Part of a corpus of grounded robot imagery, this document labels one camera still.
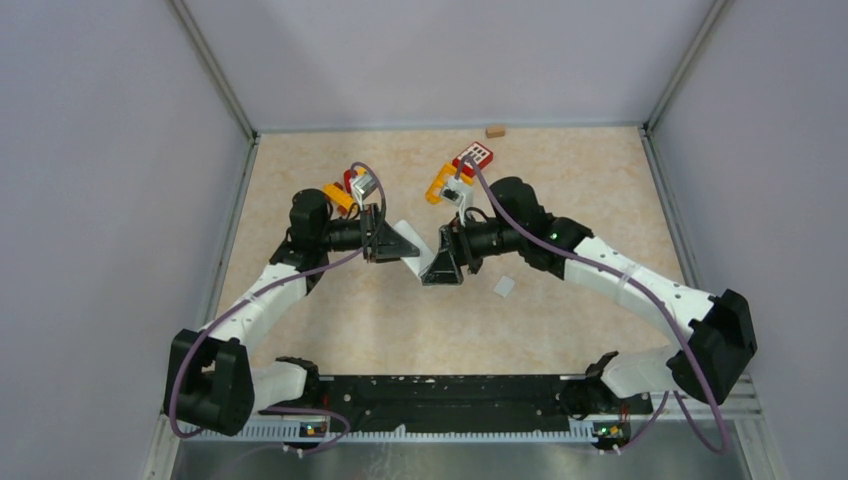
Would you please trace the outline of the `white battery cover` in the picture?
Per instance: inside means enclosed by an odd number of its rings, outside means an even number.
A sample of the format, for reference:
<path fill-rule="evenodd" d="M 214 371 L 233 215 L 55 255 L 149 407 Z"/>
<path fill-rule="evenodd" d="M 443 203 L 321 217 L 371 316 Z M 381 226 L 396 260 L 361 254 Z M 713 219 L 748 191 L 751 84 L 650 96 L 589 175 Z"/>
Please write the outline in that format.
<path fill-rule="evenodd" d="M 508 276 L 502 276 L 493 288 L 493 292 L 502 297 L 506 298 L 515 287 L 515 280 Z"/>

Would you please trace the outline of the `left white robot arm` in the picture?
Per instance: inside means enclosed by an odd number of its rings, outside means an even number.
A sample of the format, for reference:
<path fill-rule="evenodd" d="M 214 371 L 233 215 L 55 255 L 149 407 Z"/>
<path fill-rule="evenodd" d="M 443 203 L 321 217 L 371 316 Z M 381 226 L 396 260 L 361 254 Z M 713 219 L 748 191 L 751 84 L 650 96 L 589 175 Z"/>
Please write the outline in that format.
<path fill-rule="evenodd" d="M 283 242 L 247 291 L 202 329 L 183 329 L 173 338 L 163 409 L 177 436 L 189 435 L 181 423 L 233 436 L 252 415 L 281 402 L 297 413 L 314 410 L 321 388 L 313 364 L 283 358 L 258 368 L 250 364 L 251 352 L 327 271 L 342 265 L 330 261 L 330 253 L 418 268 L 429 252 L 408 222 L 388 224 L 377 204 L 357 218 L 332 217 L 317 189 L 294 195 L 289 219 Z"/>

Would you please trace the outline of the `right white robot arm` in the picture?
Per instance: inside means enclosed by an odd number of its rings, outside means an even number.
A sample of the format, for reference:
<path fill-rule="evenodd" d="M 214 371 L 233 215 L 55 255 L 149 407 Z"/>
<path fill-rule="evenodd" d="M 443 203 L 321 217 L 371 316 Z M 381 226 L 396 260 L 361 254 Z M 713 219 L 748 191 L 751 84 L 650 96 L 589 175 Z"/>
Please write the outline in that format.
<path fill-rule="evenodd" d="M 601 293 L 636 314 L 669 343 L 637 353 L 606 354 L 587 369 L 589 404 L 612 412 L 627 397 L 678 391 L 723 404 L 758 346 L 747 299 L 711 294 L 668 279 L 624 256 L 588 227 L 556 217 L 518 177 L 490 186 L 494 215 L 456 218 L 439 230 L 426 286 L 459 285 L 485 258 L 518 254 L 530 267 Z"/>

